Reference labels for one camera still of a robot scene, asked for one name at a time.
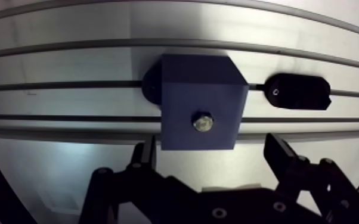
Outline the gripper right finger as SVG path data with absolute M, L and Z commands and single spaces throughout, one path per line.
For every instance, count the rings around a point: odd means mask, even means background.
M 278 180 L 276 192 L 296 201 L 308 191 L 327 223 L 359 223 L 359 193 L 333 160 L 312 164 L 273 133 L 266 134 L 264 158 Z

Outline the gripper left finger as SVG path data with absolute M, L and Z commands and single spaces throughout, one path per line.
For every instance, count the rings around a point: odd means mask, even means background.
M 156 171 L 156 138 L 138 143 L 122 172 L 101 167 L 92 173 L 80 223 L 118 223 L 119 206 L 132 203 L 151 223 L 198 223 L 197 194 Z

